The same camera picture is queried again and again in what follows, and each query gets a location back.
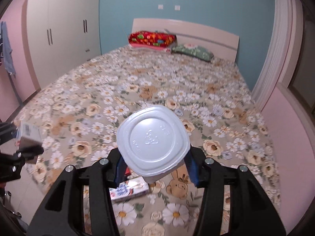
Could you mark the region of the small grey box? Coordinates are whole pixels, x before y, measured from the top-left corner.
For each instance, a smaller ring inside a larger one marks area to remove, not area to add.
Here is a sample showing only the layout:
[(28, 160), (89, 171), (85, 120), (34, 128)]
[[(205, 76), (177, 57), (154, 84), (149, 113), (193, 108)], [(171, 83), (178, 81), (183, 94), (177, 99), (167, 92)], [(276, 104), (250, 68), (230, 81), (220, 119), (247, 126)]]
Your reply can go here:
[(16, 144), (19, 151), (27, 147), (41, 146), (40, 129), (33, 124), (21, 121), (17, 130)]

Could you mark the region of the white plastic cup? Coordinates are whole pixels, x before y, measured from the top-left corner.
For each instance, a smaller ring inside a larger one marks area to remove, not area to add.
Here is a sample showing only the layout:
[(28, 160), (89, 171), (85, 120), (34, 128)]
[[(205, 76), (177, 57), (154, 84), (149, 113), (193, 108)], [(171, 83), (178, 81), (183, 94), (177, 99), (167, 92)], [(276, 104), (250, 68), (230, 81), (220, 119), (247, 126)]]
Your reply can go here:
[(149, 184), (180, 167), (191, 148), (182, 121), (162, 105), (138, 110), (125, 119), (116, 142), (127, 166)]

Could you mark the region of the blue hanging garment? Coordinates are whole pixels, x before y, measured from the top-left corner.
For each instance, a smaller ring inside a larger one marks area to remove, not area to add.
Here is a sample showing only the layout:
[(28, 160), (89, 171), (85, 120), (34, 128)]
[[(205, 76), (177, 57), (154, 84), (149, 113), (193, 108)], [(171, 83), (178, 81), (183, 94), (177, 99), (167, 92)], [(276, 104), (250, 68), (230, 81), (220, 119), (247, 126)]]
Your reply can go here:
[(1, 63), (10, 75), (16, 75), (13, 65), (12, 48), (7, 32), (6, 22), (1, 22)]

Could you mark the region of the floral bed sheet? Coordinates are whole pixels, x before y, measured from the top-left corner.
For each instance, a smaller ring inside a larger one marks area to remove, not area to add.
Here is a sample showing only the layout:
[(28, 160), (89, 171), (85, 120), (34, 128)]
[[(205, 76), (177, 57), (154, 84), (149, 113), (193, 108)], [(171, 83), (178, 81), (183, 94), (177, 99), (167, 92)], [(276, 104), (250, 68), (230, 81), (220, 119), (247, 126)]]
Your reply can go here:
[[(40, 128), (44, 153), (27, 171), (46, 194), (67, 165), (87, 167), (117, 147), (117, 130), (133, 113), (153, 105), (177, 116), (206, 157), (222, 166), (245, 165), (277, 211), (281, 197), (273, 144), (262, 114), (236, 63), (134, 50), (128, 46), (91, 59), (36, 95), (14, 118)], [(142, 122), (127, 134), (133, 154), (169, 152), (167, 119)], [(203, 189), (185, 166), (149, 184), (149, 192), (113, 205), (121, 235), (192, 235)]]

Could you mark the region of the white milk carton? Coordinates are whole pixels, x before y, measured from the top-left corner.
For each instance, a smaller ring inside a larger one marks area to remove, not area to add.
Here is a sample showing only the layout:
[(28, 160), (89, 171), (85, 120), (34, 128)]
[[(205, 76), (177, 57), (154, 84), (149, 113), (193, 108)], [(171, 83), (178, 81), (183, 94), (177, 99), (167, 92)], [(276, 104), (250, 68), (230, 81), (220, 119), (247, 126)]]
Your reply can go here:
[(110, 198), (113, 202), (119, 202), (135, 198), (149, 191), (149, 185), (142, 177), (133, 178), (119, 184), (117, 188), (110, 188)]

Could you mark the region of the white wardrobe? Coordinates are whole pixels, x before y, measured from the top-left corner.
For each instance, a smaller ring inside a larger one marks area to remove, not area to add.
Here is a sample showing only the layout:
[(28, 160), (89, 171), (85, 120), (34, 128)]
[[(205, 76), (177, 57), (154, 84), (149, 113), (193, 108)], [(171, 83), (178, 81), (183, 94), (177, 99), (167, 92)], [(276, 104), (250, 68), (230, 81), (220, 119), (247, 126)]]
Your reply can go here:
[(26, 27), (40, 88), (101, 54), (99, 0), (28, 0)]

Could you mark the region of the white bed headboard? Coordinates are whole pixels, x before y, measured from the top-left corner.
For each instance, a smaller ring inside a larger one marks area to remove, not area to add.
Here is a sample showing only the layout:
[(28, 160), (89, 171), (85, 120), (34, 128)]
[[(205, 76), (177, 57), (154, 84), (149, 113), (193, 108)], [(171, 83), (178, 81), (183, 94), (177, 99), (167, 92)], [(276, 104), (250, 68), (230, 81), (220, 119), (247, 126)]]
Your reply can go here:
[(168, 32), (177, 36), (178, 44), (199, 45), (214, 56), (235, 62), (239, 36), (214, 27), (174, 19), (135, 18), (132, 31)]

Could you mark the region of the green floral pillow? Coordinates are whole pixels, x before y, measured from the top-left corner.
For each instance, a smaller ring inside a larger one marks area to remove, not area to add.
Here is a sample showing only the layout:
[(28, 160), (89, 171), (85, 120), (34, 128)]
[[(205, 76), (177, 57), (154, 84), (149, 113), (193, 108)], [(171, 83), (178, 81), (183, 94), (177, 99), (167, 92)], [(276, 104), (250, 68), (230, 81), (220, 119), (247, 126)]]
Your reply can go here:
[(172, 48), (172, 53), (188, 55), (205, 62), (210, 62), (214, 57), (205, 47), (194, 44), (179, 44)]

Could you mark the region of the red patterned pillow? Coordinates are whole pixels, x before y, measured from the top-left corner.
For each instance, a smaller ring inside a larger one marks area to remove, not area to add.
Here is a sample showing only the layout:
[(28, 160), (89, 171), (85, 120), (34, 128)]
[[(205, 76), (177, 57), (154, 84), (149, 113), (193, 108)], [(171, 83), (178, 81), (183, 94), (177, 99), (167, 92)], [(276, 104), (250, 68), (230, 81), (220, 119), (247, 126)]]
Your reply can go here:
[(177, 45), (177, 36), (165, 32), (137, 31), (128, 37), (129, 47), (133, 49), (154, 50), (171, 53)]

